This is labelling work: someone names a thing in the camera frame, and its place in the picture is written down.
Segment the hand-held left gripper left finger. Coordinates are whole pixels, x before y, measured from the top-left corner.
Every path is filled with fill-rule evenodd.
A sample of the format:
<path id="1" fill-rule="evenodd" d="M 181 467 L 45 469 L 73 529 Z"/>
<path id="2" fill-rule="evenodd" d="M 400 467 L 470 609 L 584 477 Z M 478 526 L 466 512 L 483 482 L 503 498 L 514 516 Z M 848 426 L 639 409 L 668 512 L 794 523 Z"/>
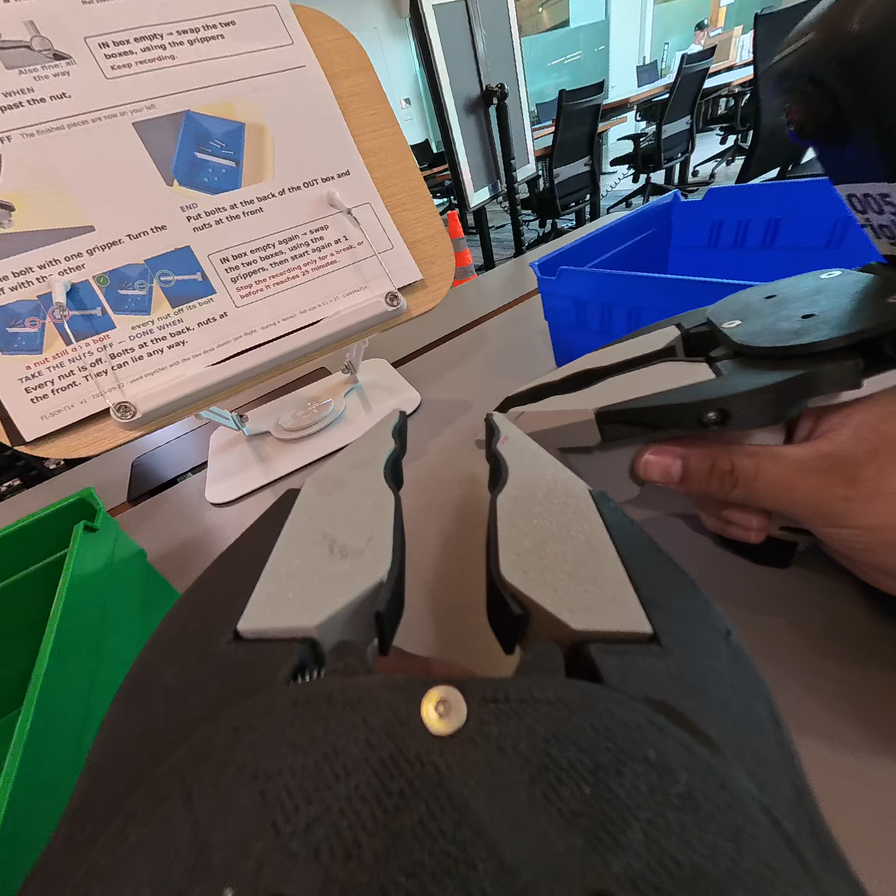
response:
<path id="1" fill-rule="evenodd" d="M 405 606 L 407 435 L 394 410 L 308 477 L 238 621 L 242 639 L 390 652 Z"/>

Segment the person's right hand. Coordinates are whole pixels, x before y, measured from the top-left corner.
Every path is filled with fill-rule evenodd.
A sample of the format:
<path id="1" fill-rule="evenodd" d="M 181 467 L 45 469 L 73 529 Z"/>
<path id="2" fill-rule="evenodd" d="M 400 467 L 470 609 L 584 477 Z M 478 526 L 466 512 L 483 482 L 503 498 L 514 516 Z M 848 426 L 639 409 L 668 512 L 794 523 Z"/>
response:
<path id="1" fill-rule="evenodd" d="M 635 457 L 644 484 L 686 495 L 716 535 L 760 544 L 773 518 L 811 532 L 865 584 L 895 594 L 895 395 L 808 409 L 794 442 L 678 440 Z"/>

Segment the orange traffic cone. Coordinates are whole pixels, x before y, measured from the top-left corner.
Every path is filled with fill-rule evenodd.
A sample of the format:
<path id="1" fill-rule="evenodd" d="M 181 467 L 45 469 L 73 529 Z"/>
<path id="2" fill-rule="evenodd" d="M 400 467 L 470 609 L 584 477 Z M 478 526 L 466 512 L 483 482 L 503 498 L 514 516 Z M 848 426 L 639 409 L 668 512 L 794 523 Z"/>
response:
<path id="1" fill-rule="evenodd" d="M 446 229 L 454 250 L 454 278 L 453 287 L 460 286 L 471 280 L 475 280 L 476 265 L 469 250 L 468 241 L 457 210 L 448 210 L 446 215 Z"/>

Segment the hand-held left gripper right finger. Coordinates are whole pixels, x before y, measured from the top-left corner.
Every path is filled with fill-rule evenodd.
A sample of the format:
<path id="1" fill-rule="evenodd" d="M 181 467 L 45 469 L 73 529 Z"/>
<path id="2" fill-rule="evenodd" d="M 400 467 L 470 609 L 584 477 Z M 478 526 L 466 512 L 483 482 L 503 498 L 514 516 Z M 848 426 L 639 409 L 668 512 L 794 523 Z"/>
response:
<path id="1" fill-rule="evenodd" d="M 588 485 L 505 415 L 485 422 L 487 620 L 507 655 L 532 644 L 654 635 Z"/>

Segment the green plastic bin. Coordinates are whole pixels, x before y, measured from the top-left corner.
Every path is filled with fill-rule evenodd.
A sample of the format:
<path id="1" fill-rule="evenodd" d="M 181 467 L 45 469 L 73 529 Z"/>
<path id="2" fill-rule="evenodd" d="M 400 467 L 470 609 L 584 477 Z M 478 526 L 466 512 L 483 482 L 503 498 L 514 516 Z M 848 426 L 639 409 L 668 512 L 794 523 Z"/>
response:
<path id="1" fill-rule="evenodd" d="M 17 894 L 180 592 L 91 487 L 1 534 L 1 893 Z"/>

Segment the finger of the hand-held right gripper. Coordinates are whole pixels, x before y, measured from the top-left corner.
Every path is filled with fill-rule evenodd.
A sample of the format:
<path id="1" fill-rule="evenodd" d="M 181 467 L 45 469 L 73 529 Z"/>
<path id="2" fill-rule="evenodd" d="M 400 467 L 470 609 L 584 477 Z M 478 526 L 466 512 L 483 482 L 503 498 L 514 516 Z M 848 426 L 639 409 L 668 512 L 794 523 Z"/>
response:
<path id="1" fill-rule="evenodd" d="M 709 364 L 661 361 L 575 392 L 532 400 L 504 415 L 545 448 L 592 449 L 601 442 L 596 422 L 599 409 L 715 379 Z"/>
<path id="2" fill-rule="evenodd" d="M 623 373 L 661 361 L 692 361 L 709 364 L 686 354 L 680 327 L 668 325 L 631 339 L 608 345 L 557 368 L 503 399 L 496 411 L 505 411 L 532 401 L 562 395 L 606 381 Z"/>

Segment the blue plastic bin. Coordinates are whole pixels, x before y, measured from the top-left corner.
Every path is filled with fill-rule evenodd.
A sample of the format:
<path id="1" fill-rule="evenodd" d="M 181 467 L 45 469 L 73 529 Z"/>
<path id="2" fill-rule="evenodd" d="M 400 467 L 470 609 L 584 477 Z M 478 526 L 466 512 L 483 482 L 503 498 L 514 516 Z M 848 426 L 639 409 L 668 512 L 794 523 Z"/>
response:
<path id="1" fill-rule="evenodd" d="M 757 284 L 883 260 L 824 178 L 677 192 L 532 262 L 556 366 Z"/>

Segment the white framed grey panel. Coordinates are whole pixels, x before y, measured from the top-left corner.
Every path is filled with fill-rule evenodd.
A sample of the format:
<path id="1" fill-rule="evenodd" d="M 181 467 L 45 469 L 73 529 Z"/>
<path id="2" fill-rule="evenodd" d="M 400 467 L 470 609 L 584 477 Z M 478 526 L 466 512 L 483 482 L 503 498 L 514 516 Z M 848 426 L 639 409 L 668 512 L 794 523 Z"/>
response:
<path id="1" fill-rule="evenodd" d="M 513 257 L 521 256 L 521 198 L 539 173 L 515 3 L 412 1 L 409 19 L 455 194 L 489 271 L 487 207 L 506 201 Z"/>

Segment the group of black office chairs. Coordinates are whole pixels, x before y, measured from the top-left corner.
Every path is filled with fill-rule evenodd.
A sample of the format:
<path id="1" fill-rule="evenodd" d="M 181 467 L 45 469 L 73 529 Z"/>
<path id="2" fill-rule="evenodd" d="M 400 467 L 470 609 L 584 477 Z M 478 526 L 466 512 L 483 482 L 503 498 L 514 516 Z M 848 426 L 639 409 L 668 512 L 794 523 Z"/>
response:
<path id="1" fill-rule="evenodd" d="M 522 214 L 541 227 L 572 214 L 577 227 L 599 217 L 602 134 L 643 105 L 663 107 L 649 171 L 666 172 L 661 193 L 676 188 L 675 171 L 688 172 L 705 99 L 751 83 L 760 72 L 756 48 L 763 14 L 793 13 L 749 2 L 755 13 L 735 28 L 722 25 L 730 2 L 581 2 L 586 18 L 576 24 L 575 2 L 514 2 L 529 95 L 539 173 L 523 190 Z M 597 17 L 588 18 L 588 14 Z M 688 55 L 693 28 L 703 18 L 710 35 L 703 50 Z"/>

